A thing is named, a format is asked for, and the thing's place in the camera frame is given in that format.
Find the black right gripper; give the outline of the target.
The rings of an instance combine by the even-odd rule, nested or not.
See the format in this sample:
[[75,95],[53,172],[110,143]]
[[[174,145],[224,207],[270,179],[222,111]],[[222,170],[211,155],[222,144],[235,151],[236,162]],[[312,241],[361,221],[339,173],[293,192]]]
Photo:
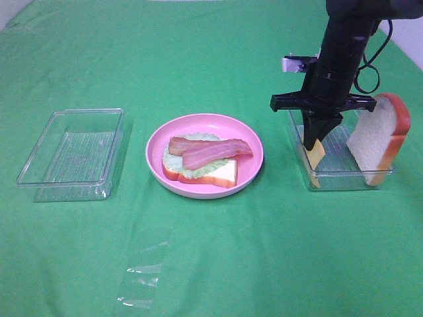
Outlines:
[[[353,80],[351,73],[309,71],[301,90],[272,95],[270,107],[275,112],[303,110],[303,145],[311,151],[316,139],[322,141],[342,123],[343,116],[339,113],[349,110],[374,111],[376,100],[373,97],[350,93]],[[319,118],[314,112],[327,115]]]

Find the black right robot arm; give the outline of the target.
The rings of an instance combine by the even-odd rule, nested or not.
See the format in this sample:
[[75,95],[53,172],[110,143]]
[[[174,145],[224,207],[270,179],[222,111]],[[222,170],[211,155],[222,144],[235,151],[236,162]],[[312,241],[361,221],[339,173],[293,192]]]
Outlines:
[[327,1],[329,16],[319,56],[306,63],[301,90],[275,94],[273,111],[301,110],[303,145],[311,150],[342,122],[342,112],[373,111],[368,93],[350,93],[369,38],[382,20],[422,16],[421,1]]

